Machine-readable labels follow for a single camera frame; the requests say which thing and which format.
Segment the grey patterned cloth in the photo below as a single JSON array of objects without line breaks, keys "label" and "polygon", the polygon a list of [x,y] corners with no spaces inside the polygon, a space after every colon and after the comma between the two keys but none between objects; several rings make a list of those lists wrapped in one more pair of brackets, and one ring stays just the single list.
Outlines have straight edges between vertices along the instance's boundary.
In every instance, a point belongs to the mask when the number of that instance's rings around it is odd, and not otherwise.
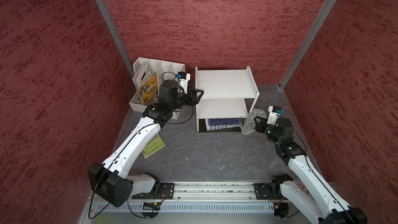
[{"label": "grey patterned cloth", "polygon": [[249,135],[255,132],[255,118],[262,117],[267,118],[267,113],[264,110],[254,108],[251,112],[248,113],[248,116],[245,120],[241,133],[243,135]]}]

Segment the white two-tier bookshelf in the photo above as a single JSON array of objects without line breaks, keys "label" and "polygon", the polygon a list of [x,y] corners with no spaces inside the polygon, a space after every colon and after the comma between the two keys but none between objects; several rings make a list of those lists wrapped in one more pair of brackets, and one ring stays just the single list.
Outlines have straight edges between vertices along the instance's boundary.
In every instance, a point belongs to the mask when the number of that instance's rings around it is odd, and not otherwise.
[{"label": "white two-tier bookshelf", "polygon": [[246,119],[260,96],[249,66],[224,70],[200,70],[196,67],[195,88],[204,91],[196,105],[199,133],[208,132],[206,119]]}]

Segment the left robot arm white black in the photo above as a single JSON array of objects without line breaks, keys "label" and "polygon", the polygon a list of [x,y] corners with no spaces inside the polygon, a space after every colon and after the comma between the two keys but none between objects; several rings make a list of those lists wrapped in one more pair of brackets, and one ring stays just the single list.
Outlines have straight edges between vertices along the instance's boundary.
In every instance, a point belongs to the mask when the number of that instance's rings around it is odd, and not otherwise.
[{"label": "left robot arm white black", "polygon": [[128,179],[129,171],[149,141],[172,118],[173,112],[184,106],[196,106],[203,94],[200,89],[189,90],[186,79],[164,81],[157,100],[146,107],[132,133],[101,164],[93,163],[89,168],[92,192],[115,207],[123,205],[133,195],[156,195],[154,176],[142,174]]}]

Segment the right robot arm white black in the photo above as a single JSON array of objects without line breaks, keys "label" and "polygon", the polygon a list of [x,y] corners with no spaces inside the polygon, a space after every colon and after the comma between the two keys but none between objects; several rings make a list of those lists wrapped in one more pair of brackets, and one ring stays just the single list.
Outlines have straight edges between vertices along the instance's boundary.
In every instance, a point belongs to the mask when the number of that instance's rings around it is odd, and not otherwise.
[{"label": "right robot arm white black", "polygon": [[264,133],[274,143],[279,158],[299,177],[307,193],[288,176],[276,176],[273,193],[282,196],[312,224],[366,224],[368,218],[358,207],[345,201],[315,169],[303,147],[294,141],[295,132],[288,118],[278,118],[274,124],[255,117],[255,130]]}]

